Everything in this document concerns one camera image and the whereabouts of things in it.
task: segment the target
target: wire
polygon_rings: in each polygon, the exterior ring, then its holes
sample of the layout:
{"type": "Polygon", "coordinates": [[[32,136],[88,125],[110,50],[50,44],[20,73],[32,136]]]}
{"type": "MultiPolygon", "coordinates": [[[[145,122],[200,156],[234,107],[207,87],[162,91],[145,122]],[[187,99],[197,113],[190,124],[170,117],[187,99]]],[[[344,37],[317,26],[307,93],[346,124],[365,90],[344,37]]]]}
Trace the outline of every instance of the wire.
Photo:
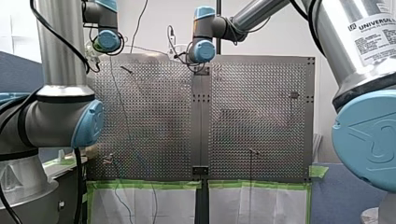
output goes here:
{"type": "Polygon", "coordinates": [[[309,5],[308,9],[308,23],[309,23],[309,30],[311,31],[312,38],[314,39],[315,44],[318,47],[318,50],[323,54],[323,56],[326,57],[324,54],[323,48],[320,44],[320,40],[318,38],[318,34],[315,29],[315,23],[314,23],[314,9],[315,9],[315,4],[317,0],[312,0],[311,5],[309,5]]]}
{"type": "Polygon", "coordinates": [[[74,224],[79,224],[79,218],[81,216],[81,207],[82,207],[82,182],[83,182],[83,176],[82,176],[82,163],[81,163],[81,152],[79,151],[79,148],[76,147],[74,148],[74,152],[76,154],[76,165],[77,165],[77,174],[78,174],[78,189],[77,189],[77,207],[76,207],[76,213],[74,216],[74,224]]]}
{"type": "Polygon", "coordinates": [[[155,49],[145,49],[145,48],[142,48],[142,47],[138,47],[138,46],[136,46],[136,45],[134,45],[134,48],[136,48],[136,49],[142,49],[142,50],[145,50],[145,51],[148,51],[148,52],[154,52],[154,53],[159,53],[159,54],[163,54],[163,55],[166,55],[166,56],[168,56],[168,54],[167,53],[164,53],[164,52],[161,52],[161,51],[158,51],[158,50],[155,50],[155,49]]]}
{"type": "Polygon", "coordinates": [[[142,12],[140,13],[139,19],[137,20],[136,31],[134,31],[134,37],[132,38],[132,45],[131,45],[130,53],[132,53],[132,50],[134,49],[134,39],[136,38],[137,32],[139,31],[140,21],[142,20],[143,14],[145,13],[146,8],[148,7],[148,4],[149,4],[149,0],[146,0],[145,6],[143,7],[142,12]]]}
{"type": "Polygon", "coordinates": [[[76,56],[78,56],[81,61],[84,63],[86,67],[86,73],[88,74],[91,70],[90,64],[88,63],[88,60],[84,57],[84,55],[78,51],[72,44],[70,44],[66,39],[64,39],[61,35],[59,35],[53,28],[52,26],[46,21],[46,19],[41,16],[41,14],[35,9],[35,0],[30,0],[30,9],[32,9],[33,14],[37,18],[37,20],[48,30],[50,31],[53,35],[55,35],[59,40],[61,40],[68,48],[70,48],[76,56]]]}
{"type": "MultiPolygon", "coordinates": [[[[120,178],[120,182],[122,181],[122,175],[120,174],[120,167],[118,167],[118,163],[116,161],[112,161],[111,162],[114,165],[114,168],[116,169],[117,173],[119,174],[119,178],[120,178]]],[[[129,206],[121,199],[120,195],[117,193],[117,189],[119,188],[120,182],[117,183],[116,187],[114,188],[114,194],[116,195],[117,199],[119,200],[120,203],[122,203],[122,205],[126,208],[126,210],[128,210],[128,214],[129,214],[129,222],[131,224],[134,224],[132,222],[132,211],[129,208],[129,206]]]]}
{"type": "MultiPolygon", "coordinates": [[[[130,143],[132,144],[133,140],[132,140],[132,136],[131,136],[131,132],[130,132],[128,114],[127,114],[126,109],[125,109],[125,104],[122,101],[122,94],[120,92],[119,85],[117,84],[116,77],[114,76],[114,73],[113,73],[113,62],[111,60],[111,57],[110,57],[110,74],[111,74],[111,76],[113,78],[114,85],[116,86],[116,90],[117,90],[117,93],[118,93],[119,98],[120,98],[120,104],[121,104],[121,107],[122,107],[122,112],[123,112],[123,115],[125,117],[125,123],[127,125],[128,139],[129,139],[130,143]]],[[[142,164],[144,166],[144,169],[146,170],[146,175],[149,176],[149,170],[147,169],[147,165],[143,161],[141,161],[141,162],[142,162],[142,164]]],[[[157,216],[158,216],[158,199],[157,199],[157,192],[155,191],[155,188],[154,188],[154,185],[152,184],[152,182],[151,182],[151,188],[153,190],[154,198],[155,198],[155,215],[154,215],[152,224],[155,224],[157,216]]]]}
{"type": "Polygon", "coordinates": [[[300,6],[297,4],[295,0],[290,0],[291,4],[294,6],[294,8],[297,10],[297,12],[306,20],[308,21],[308,16],[306,15],[305,12],[300,8],[300,6]]]}
{"type": "MultiPolygon", "coordinates": [[[[9,113],[6,118],[3,120],[3,122],[0,125],[0,134],[1,132],[6,128],[7,124],[9,121],[22,109],[24,109],[26,106],[31,104],[35,100],[35,95],[40,89],[32,92],[28,97],[22,97],[17,100],[14,100],[10,102],[7,105],[4,105],[1,107],[1,113],[3,114],[6,110],[10,109],[13,106],[19,105],[17,108],[15,108],[11,113],[9,113]]],[[[1,202],[3,203],[3,206],[7,209],[9,215],[12,217],[15,223],[17,224],[22,224],[21,219],[18,217],[18,215],[15,213],[15,211],[12,209],[12,207],[9,205],[6,195],[4,194],[2,187],[1,187],[1,182],[0,182],[0,199],[1,202]]]]}
{"type": "Polygon", "coordinates": [[[173,50],[174,53],[175,53],[175,57],[178,58],[178,59],[180,60],[181,63],[186,64],[186,65],[187,65],[187,68],[189,68],[189,70],[192,71],[193,73],[199,73],[199,72],[201,72],[202,70],[204,70],[206,63],[204,63],[204,65],[201,67],[201,69],[199,69],[199,70],[197,70],[197,71],[196,71],[196,70],[192,70],[191,68],[192,68],[192,67],[195,68],[195,67],[197,67],[197,66],[200,66],[201,63],[188,63],[188,55],[189,55],[188,52],[189,52],[189,50],[190,50],[190,46],[191,46],[192,42],[190,42],[190,44],[189,44],[189,45],[187,46],[187,48],[186,48],[186,52],[185,52],[186,57],[185,57],[185,60],[183,61],[183,60],[181,59],[181,57],[179,57],[179,55],[182,55],[183,53],[181,53],[181,54],[177,53],[176,48],[175,48],[175,45],[172,43],[170,34],[173,34],[174,37],[176,38],[175,31],[174,31],[174,28],[173,28],[172,25],[168,25],[168,28],[167,28],[167,35],[168,35],[169,44],[171,45],[171,48],[172,48],[172,50],[173,50]]]}

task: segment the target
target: white wall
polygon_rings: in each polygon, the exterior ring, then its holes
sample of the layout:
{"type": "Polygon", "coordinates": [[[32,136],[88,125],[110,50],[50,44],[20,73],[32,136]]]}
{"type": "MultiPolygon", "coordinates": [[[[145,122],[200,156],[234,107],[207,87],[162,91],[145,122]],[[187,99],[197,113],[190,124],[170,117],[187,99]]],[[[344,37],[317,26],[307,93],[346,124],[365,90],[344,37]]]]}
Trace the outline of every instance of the white wall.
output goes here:
{"type": "MultiPolygon", "coordinates": [[[[250,0],[223,0],[223,15],[232,16],[250,0]]],[[[29,0],[0,0],[0,50],[40,61],[35,20],[29,10],[29,0]]],[[[120,31],[129,42],[145,0],[119,0],[120,31]]],[[[216,0],[149,0],[134,44],[147,49],[167,51],[166,27],[174,26],[177,43],[189,43],[192,17],[196,7],[214,6],[216,0]]],[[[223,54],[314,56],[316,68],[316,101],[314,131],[323,135],[320,161],[338,161],[332,149],[331,127],[335,118],[332,98],[338,87],[326,59],[320,55],[304,21],[292,6],[277,13],[268,25],[250,35],[238,47],[223,41],[223,54]]]]}

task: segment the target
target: perforated metal panel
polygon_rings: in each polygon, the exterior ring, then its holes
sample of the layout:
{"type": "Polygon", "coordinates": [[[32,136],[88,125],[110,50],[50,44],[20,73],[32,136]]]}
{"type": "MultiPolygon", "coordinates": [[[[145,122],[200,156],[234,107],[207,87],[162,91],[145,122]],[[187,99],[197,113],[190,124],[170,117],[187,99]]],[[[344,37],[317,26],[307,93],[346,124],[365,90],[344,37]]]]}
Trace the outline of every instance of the perforated metal panel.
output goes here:
{"type": "Polygon", "coordinates": [[[191,180],[197,165],[210,179],[308,177],[314,59],[217,56],[194,77],[165,58],[121,55],[113,69],[102,59],[92,85],[105,129],[90,179],[191,180]],[[110,153],[115,164],[103,164],[110,153]]]}
{"type": "Polygon", "coordinates": [[[191,72],[147,55],[105,57],[100,67],[92,83],[105,128],[89,178],[191,179],[191,72]],[[110,153],[115,163],[103,164],[110,153]]]}
{"type": "Polygon", "coordinates": [[[314,59],[223,56],[212,63],[212,179],[301,182],[311,163],[314,59]]]}

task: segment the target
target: green tape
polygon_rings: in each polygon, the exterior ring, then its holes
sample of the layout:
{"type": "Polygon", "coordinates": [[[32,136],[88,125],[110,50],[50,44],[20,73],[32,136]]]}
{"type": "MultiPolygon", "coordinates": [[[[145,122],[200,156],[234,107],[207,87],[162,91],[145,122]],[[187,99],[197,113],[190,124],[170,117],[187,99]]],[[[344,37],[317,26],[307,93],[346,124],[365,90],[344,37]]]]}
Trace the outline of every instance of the green tape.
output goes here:
{"type": "Polygon", "coordinates": [[[309,167],[309,176],[310,177],[316,177],[316,178],[323,178],[327,171],[329,170],[329,167],[326,166],[310,166],[309,167]]]}
{"type": "Polygon", "coordinates": [[[95,189],[92,185],[87,185],[87,206],[88,206],[88,223],[91,224],[91,215],[92,215],[92,200],[93,200],[93,192],[95,189]]]}
{"type": "Polygon", "coordinates": [[[200,189],[201,182],[156,182],[142,180],[89,181],[92,189],[200,189]]]}
{"type": "Polygon", "coordinates": [[[43,165],[44,167],[49,167],[51,165],[73,165],[76,164],[76,159],[75,158],[71,158],[71,159],[62,159],[61,162],[57,162],[57,159],[52,160],[52,161],[47,161],[45,162],[43,165]]]}
{"type": "Polygon", "coordinates": [[[144,180],[109,180],[109,181],[87,181],[87,202],[88,202],[88,223],[91,223],[92,200],[96,189],[200,189],[200,181],[180,181],[180,182],[156,182],[144,180]]]}
{"type": "Polygon", "coordinates": [[[311,202],[312,202],[312,184],[307,185],[307,193],[306,193],[306,217],[305,223],[311,223],[311,202]]]}
{"type": "Polygon", "coordinates": [[[308,184],[284,184],[248,180],[209,180],[209,187],[211,189],[239,189],[242,187],[253,187],[259,189],[307,190],[307,185],[308,184]]]}
{"type": "Polygon", "coordinates": [[[85,203],[88,201],[88,193],[82,195],[82,202],[85,203]]]}

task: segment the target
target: blue joint cap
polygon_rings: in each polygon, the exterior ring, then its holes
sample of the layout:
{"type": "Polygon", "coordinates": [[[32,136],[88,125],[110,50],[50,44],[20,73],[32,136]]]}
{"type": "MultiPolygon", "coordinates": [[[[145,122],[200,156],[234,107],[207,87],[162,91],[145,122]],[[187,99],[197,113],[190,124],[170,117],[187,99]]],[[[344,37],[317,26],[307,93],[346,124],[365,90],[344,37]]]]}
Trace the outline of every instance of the blue joint cap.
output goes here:
{"type": "Polygon", "coordinates": [[[95,3],[117,12],[117,0],[95,0],[95,3]]]}
{"type": "Polygon", "coordinates": [[[213,7],[198,7],[195,9],[195,16],[196,20],[200,20],[205,17],[210,17],[216,15],[216,10],[213,7]]]}
{"type": "Polygon", "coordinates": [[[396,91],[373,91],[346,104],[332,126],[332,143],[358,178],[396,192],[396,91]]]}
{"type": "Polygon", "coordinates": [[[201,40],[194,46],[194,58],[196,63],[208,63],[215,58],[215,55],[215,46],[208,40],[201,40]]]}
{"type": "Polygon", "coordinates": [[[104,52],[112,52],[120,46],[120,39],[113,31],[104,30],[99,33],[94,44],[104,52]]]}
{"type": "Polygon", "coordinates": [[[95,144],[103,130],[103,104],[92,101],[79,118],[73,133],[71,147],[89,147],[95,144]]]}

